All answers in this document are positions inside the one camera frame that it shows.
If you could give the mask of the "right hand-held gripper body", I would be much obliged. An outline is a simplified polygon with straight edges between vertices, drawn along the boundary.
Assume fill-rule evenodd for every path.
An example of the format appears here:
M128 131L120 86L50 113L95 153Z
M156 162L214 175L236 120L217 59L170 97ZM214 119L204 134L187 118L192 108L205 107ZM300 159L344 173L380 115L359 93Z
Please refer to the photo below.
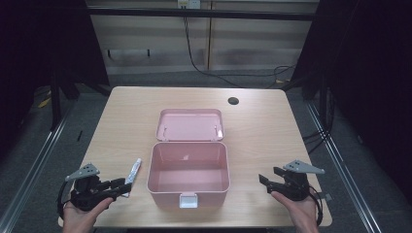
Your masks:
M315 167L306 162L295 160L286 164L282 169L287 171L283 177L285 192L287 198L293 201L304 200L310 193L307 175L319 174L322 175L326 171L322 168Z

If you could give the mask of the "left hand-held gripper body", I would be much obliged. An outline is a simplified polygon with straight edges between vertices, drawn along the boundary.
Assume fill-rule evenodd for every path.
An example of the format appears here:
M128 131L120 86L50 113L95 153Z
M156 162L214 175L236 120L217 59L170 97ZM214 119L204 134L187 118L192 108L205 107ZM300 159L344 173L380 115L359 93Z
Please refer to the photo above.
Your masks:
M64 190L69 182L74 183L69 202L76 208L88 212L101 201L114 198L114 194L108 190L111 183L102 183L98 177L99 173L100 171L93 164L88 163L65 178L61 190Z

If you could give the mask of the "white tube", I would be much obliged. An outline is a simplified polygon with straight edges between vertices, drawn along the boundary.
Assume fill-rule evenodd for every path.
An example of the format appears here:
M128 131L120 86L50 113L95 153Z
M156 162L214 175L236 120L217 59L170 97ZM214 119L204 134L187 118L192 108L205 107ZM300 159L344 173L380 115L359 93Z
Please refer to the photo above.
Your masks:
M140 168L141 163L142 163L142 159L141 159L141 158L138 158L138 159L135 161L135 163L133 164L132 169L131 169L128 177L127 177L126 180L125 180L125 183L126 183L126 184L133 184L133 183L134 183L134 180L135 180L135 178L136 178L136 176L137 176L137 173L138 173L138 171L139 171L139 168Z

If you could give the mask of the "pink plastic storage box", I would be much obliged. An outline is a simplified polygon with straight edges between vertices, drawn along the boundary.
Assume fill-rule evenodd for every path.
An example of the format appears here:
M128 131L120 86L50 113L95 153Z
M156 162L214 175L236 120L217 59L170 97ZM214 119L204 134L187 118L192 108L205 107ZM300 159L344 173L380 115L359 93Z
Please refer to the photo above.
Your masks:
M161 208L219 207L230 188L222 113L160 112L147 189Z

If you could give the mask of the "person's left hand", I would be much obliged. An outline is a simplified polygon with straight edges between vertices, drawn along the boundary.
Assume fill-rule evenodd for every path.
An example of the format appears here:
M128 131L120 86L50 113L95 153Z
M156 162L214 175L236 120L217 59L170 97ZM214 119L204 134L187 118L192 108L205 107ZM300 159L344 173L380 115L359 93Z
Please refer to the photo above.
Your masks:
M91 211L85 212L68 202L63 208L63 233L89 233L98 216L107 210L114 202L113 198L106 198Z

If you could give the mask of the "person's right hand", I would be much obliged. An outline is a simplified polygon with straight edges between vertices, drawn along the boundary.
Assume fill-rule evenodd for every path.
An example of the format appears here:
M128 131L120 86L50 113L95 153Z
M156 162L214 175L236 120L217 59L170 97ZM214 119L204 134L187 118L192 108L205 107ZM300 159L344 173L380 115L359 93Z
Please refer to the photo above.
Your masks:
M317 207L311 197L293 201L277 191L272 191L271 195L288 210L296 233L319 233Z

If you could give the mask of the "black metal stand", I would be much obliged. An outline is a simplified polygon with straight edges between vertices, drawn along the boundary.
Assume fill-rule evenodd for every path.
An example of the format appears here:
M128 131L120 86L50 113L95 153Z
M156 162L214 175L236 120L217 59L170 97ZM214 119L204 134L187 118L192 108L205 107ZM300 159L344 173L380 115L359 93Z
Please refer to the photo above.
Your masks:
M60 106L60 90L56 74L52 74L51 76L51 109L51 131L54 131L62 119Z

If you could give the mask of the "black curtain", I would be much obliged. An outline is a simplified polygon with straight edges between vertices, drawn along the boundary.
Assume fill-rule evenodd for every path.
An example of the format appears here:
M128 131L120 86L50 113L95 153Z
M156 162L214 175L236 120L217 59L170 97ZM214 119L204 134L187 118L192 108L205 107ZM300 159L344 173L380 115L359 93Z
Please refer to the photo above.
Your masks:
M0 159L17 139L37 88L58 80L75 98L76 83L107 85L86 0L0 0Z
M412 203L412 0L319 0L292 78L330 88Z

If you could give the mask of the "black horizontal metal bar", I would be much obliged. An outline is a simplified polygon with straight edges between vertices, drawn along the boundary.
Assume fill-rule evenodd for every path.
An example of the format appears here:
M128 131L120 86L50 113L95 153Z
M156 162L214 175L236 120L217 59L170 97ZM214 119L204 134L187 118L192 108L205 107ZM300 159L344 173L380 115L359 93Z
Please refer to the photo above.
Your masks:
M90 15L100 16L138 16L138 17L209 17L209 18L242 18L270 20L312 21L314 14L274 13L274 12L242 12L221 10L182 10L182 9L131 9L90 7L86 11Z

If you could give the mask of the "metal floor rail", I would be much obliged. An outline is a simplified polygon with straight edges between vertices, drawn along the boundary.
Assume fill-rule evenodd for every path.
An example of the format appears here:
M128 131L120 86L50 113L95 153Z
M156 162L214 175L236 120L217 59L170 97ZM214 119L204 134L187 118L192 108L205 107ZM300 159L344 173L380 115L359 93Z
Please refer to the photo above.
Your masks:
M312 101L309 101L306 106L366 231L368 233L383 233L375 215L372 213L365 198L361 194L361 191L356 184L352 174L346 166L337 145L334 143L332 137L326 133L325 128L322 126L320 114L315 104Z
M46 163L48 162L52 151L57 143L62 131L67 122L67 117L70 116L74 106L70 105L61 117L61 120L52 130L43 143L40 151L34 160L33 165L27 171L24 180L18 188L13 200L8 205L5 213L0 218L0 233L12 233L18 217L20 216L27 200L33 190L34 185L38 181L40 174L42 173Z

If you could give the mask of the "white wall power outlet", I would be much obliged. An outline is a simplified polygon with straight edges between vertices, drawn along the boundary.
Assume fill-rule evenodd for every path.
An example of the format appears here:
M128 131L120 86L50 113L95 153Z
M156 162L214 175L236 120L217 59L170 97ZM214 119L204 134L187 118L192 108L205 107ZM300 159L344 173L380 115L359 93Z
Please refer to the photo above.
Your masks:
M200 0L177 0L177 6L179 9L200 10L201 1Z

